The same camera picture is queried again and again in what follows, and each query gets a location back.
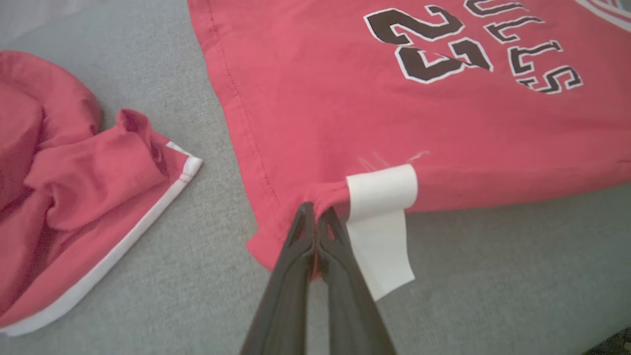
white tape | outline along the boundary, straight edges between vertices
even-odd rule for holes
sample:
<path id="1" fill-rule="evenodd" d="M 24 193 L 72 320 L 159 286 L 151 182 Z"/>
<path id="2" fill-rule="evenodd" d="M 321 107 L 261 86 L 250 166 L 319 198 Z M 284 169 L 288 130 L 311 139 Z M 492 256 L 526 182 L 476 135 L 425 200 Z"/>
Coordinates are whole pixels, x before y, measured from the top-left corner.
<path id="1" fill-rule="evenodd" d="M 418 194 L 412 165 L 346 177 L 351 212 L 346 223 L 363 278 L 374 300 L 414 280 L 404 209 Z"/>

gray cushion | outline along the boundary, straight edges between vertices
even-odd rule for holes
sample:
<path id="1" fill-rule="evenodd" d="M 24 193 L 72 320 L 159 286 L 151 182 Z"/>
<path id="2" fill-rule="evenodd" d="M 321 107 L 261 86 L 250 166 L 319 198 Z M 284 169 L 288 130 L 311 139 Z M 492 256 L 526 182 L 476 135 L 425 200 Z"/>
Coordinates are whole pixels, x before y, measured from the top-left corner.
<path id="1" fill-rule="evenodd" d="M 204 159 L 199 174 L 61 320 L 1 354 L 235 354 L 269 272 L 186 2 L 115 0 L 9 45 L 59 64 Z M 579 354 L 631 323 L 631 186 L 529 205 L 408 216 L 416 280 L 377 305 L 400 354 Z M 309 298 L 327 354 L 327 294 Z"/>

gray couch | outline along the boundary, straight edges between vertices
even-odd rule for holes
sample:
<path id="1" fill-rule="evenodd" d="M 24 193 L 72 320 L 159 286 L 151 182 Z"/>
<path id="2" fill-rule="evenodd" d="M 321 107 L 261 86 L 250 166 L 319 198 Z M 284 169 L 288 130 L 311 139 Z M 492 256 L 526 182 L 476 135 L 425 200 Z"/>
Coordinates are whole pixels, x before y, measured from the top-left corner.
<path id="1" fill-rule="evenodd" d="M 236 354 L 269 272 L 184 0 L 118 0 L 9 45 L 66 68 L 204 159 L 199 174 L 77 307 L 0 354 Z M 400 354 L 580 354 L 631 323 L 631 186 L 408 216 L 416 280 L 377 305 Z M 327 354 L 326 285 L 308 354 Z"/>

basketball jersey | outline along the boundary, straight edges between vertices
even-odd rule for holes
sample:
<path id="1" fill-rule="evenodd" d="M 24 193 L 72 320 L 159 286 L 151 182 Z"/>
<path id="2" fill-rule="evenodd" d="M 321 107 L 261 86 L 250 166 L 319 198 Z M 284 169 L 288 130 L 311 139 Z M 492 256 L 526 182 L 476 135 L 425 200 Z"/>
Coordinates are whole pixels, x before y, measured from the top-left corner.
<path id="1" fill-rule="evenodd" d="M 189 0 L 271 268 L 295 209 L 411 164 L 412 211 L 631 179 L 631 15 L 608 0 Z"/>

red fabric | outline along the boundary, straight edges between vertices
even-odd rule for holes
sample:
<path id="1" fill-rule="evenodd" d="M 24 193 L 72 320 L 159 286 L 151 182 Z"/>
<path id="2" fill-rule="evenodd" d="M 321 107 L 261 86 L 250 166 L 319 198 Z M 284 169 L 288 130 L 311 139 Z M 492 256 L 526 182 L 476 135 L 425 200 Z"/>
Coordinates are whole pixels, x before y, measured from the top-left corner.
<path id="1" fill-rule="evenodd" d="M 97 134 L 100 116 L 65 70 L 0 52 L 0 328 L 58 299 L 180 177 L 187 156 L 145 116 Z"/>
<path id="2" fill-rule="evenodd" d="M 440 3 L 463 24 L 442 38 L 385 26 L 391 37 L 406 33 L 401 47 L 416 47 L 417 60 L 424 51 L 428 64 L 473 63 L 449 47 L 467 38 L 492 64 L 459 64 L 422 83 L 406 78 L 402 49 L 379 40 L 364 16 L 396 8 L 439 27 L 445 18 L 430 12 L 432 3 L 189 0 L 259 221 L 248 248 L 263 265 L 274 265 L 299 203 L 315 199 L 322 211 L 347 199 L 351 174 L 411 161 L 414 211 L 533 202 L 631 179 L 631 34 L 571 0 L 523 0 L 479 16 L 463 3 L 484 10 L 514 1 Z M 504 32 L 517 40 L 501 42 L 485 28 L 524 16 L 536 19 Z M 511 47 L 545 43 L 559 48 L 524 56 L 533 72 L 512 72 Z M 563 66 L 581 85 L 566 86 L 568 71 L 560 92 L 538 92 L 546 73 Z M 532 76 L 532 88 L 518 82 Z"/>

